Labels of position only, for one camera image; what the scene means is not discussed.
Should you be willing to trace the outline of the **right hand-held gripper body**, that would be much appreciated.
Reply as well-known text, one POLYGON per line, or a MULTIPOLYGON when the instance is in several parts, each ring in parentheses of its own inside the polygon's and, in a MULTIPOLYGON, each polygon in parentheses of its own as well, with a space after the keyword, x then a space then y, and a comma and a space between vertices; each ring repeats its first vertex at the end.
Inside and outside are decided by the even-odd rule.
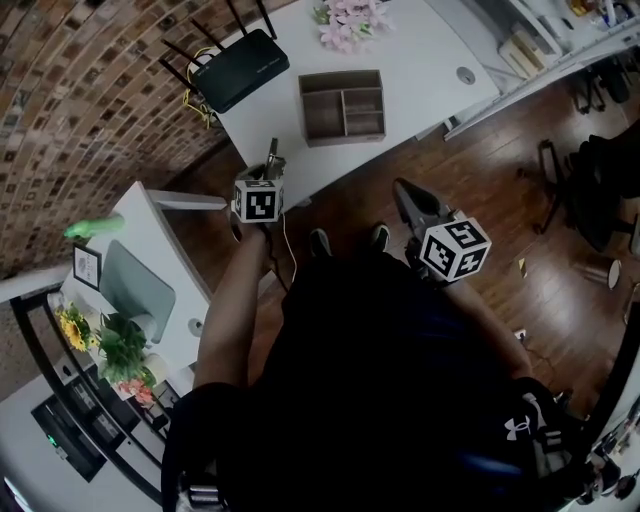
POLYGON ((418 231, 410 257, 420 272, 454 283, 478 273, 491 246, 478 221, 456 210, 418 231))

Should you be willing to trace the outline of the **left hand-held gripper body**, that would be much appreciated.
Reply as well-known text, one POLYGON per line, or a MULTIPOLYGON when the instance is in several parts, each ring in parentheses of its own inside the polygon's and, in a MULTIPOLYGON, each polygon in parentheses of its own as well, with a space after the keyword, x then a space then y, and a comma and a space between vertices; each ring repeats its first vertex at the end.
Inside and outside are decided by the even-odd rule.
POLYGON ((231 211, 244 224, 277 222, 284 205, 284 177, 267 180, 265 164, 245 169, 236 176, 231 211))

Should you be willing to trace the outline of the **brown wooden organizer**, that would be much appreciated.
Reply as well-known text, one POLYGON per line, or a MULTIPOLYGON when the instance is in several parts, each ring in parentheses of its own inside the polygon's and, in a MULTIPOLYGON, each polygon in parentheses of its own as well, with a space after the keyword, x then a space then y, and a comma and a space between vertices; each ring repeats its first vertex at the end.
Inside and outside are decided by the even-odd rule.
POLYGON ((302 75, 299 92, 308 146, 378 142, 385 138, 384 92, 378 70, 302 75))

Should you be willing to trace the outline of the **person's right forearm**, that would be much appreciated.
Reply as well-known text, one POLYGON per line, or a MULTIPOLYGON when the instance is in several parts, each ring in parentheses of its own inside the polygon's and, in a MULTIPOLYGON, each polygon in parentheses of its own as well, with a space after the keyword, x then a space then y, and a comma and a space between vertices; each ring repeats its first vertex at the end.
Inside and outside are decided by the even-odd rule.
POLYGON ((514 333, 466 281, 444 288, 444 293, 482 333, 513 379, 532 378, 533 368, 525 348, 514 333))

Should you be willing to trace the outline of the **person's left forearm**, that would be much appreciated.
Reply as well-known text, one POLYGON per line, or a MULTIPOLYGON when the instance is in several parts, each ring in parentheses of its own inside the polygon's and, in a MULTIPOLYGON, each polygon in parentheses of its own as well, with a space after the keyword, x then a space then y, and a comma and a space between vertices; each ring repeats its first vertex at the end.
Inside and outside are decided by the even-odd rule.
POLYGON ((247 384, 258 288, 267 256, 265 231, 253 225, 243 227, 204 321, 194 388, 210 383, 236 387, 247 384))

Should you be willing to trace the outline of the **person's right shoe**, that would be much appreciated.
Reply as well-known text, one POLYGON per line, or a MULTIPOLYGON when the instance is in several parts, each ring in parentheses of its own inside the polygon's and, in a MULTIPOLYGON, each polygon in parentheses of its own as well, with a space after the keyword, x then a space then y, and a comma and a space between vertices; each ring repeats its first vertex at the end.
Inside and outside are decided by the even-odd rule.
POLYGON ((369 249, 373 252, 384 253, 389 245, 391 239, 390 230, 388 226, 383 223, 377 223, 371 232, 369 249))

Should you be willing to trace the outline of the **person's shoe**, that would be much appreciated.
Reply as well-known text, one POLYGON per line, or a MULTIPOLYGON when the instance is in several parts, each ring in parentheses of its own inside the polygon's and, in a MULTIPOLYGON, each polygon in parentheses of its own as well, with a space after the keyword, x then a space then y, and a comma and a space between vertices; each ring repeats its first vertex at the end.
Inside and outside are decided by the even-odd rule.
POLYGON ((310 233, 309 245, 314 258, 326 259, 333 256, 328 235, 322 228, 316 228, 310 233))
POLYGON ((371 232, 369 249, 373 252, 384 253, 389 245, 391 239, 390 230, 388 226, 383 223, 377 223, 371 232))

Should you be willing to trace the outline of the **person's left shoe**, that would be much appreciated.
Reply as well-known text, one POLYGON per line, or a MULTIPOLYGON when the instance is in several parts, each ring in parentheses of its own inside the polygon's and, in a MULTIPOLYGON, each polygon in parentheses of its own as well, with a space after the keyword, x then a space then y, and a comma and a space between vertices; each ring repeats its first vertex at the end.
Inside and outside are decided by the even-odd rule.
POLYGON ((310 233, 309 245, 314 258, 326 259, 333 256, 328 235, 322 228, 316 228, 310 233))

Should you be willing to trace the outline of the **black router with antennas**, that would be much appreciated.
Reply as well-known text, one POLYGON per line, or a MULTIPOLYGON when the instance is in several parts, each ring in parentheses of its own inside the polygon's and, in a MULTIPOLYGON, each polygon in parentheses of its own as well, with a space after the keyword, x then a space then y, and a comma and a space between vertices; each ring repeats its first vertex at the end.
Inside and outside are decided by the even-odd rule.
POLYGON ((181 74, 164 59, 160 64, 176 77, 189 93, 201 97, 210 111, 216 114, 226 113, 290 66, 287 55, 276 44, 277 34, 262 0, 254 1, 266 28, 249 31, 232 0, 225 0, 242 34, 240 39, 228 46, 219 42, 196 20, 191 21, 192 25, 218 49, 217 54, 208 54, 204 61, 167 40, 162 41, 195 69, 181 74))

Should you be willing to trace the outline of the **pale pink flower bunch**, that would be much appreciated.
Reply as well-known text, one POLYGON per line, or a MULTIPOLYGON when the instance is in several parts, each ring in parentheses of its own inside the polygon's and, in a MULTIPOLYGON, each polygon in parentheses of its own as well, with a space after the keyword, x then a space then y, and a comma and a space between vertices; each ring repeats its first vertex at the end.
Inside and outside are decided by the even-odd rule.
POLYGON ((319 0, 313 19, 325 48, 352 54, 395 29, 388 9, 387 0, 319 0))

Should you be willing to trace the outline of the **black office chair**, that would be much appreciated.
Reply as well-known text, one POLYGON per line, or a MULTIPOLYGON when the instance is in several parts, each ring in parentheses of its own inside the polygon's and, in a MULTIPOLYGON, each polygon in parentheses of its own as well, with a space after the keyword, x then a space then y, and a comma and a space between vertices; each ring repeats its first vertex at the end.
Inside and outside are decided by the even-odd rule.
POLYGON ((563 208, 567 226, 597 252, 605 251, 614 233, 622 233, 629 236, 629 252, 640 258, 640 212, 631 221, 619 216, 625 200, 640 200, 640 118, 614 138, 589 136, 563 161, 549 139, 537 150, 552 202, 544 222, 532 226, 534 233, 546 233, 563 208))

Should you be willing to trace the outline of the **green spray bottle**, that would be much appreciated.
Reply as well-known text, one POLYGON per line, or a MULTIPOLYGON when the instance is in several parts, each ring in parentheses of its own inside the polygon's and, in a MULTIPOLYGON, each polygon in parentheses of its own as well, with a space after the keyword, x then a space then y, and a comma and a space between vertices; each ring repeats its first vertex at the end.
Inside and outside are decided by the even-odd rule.
POLYGON ((124 218, 119 214, 99 219, 85 219, 69 226, 64 231, 65 238, 90 239, 102 234, 116 232, 125 225, 124 218))

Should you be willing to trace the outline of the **pale box on shelf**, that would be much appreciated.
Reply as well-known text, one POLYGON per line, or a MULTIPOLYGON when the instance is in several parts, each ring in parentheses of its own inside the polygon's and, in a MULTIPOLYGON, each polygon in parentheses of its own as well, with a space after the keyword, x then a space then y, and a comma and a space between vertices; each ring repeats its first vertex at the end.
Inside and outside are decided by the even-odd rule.
POLYGON ((498 54, 522 79, 530 79, 548 66, 547 56, 525 30, 515 31, 499 47, 498 54))

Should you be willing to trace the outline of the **person's black shirt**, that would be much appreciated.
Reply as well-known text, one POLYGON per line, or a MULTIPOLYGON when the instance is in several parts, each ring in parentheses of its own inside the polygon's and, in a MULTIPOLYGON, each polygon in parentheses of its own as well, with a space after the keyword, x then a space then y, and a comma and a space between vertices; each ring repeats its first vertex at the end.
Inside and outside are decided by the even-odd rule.
POLYGON ((163 512, 547 512, 581 494, 579 423, 513 379, 444 288, 387 253, 316 258, 262 374, 175 405, 163 512))

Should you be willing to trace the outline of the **white metal shelving rack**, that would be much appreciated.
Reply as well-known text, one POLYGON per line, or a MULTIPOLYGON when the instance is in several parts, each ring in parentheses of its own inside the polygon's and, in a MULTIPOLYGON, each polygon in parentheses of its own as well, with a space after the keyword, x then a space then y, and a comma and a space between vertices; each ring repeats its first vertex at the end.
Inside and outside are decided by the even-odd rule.
POLYGON ((640 45, 640 0, 443 0, 438 12, 465 42, 498 92, 456 114, 446 141, 535 92, 640 45), (548 59, 522 79, 498 54, 525 30, 548 59))

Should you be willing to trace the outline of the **black framed picture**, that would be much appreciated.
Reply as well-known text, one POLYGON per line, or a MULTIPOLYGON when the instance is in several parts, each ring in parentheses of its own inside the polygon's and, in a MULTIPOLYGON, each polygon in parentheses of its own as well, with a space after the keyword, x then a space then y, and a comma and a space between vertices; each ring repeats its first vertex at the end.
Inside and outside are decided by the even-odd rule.
POLYGON ((102 255, 79 244, 73 246, 73 277, 98 291, 102 276, 102 255))

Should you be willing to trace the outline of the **white plant pot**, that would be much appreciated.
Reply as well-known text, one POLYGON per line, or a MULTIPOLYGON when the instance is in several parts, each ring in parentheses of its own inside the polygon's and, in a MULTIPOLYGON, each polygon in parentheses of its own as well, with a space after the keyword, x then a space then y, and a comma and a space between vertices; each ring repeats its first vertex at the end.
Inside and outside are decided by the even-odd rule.
POLYGON ((164 359, 156 353, 149 353, 142 362, 144 382, 147 387, 154 388, 162 383, 168 374, 168 366, 164 359))

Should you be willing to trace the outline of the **green leafy plant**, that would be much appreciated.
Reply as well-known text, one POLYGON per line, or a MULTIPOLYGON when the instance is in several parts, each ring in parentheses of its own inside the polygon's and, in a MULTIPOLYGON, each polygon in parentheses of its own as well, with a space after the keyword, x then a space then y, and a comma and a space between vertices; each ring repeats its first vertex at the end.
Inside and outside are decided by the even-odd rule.
POLYGON ((99 354, 104 358, 101 375, 111 384, 140 381, 153 387, 156 379, 144 364, 146 337, 131 319, 120 313, 100 314, 95 331, 99 354))

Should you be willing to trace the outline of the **yellow sunflower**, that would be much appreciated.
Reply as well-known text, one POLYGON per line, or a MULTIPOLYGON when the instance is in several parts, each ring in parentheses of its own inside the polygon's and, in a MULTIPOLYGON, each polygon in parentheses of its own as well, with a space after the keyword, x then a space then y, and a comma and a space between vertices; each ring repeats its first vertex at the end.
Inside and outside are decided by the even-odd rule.
POLYGON ((73 302, 58 308, 56 316, 63 334, 74 349, 87 352, 90 348, 98 346, 98 340, 89 322, 73 302))

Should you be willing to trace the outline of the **pink orange flowers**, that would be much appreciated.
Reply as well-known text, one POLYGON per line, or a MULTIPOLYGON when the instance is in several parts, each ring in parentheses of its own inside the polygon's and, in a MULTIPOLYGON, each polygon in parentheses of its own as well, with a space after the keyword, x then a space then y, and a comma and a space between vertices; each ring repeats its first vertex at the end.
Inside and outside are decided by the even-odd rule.
POLYGON ((118 382, 116 388, 131 395, 140 405, 147 407, 154 402, 152 389, 155 384, 154 377, 142 377, 118 382))

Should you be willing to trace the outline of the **black device with green light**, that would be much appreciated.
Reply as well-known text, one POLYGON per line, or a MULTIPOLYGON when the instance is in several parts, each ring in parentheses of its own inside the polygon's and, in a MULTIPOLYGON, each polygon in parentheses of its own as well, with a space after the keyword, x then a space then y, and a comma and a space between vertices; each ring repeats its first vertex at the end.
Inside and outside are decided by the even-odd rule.
POLYGON ((58 456, 91 482, 107 462, 55 396, 31 411, 58 456))

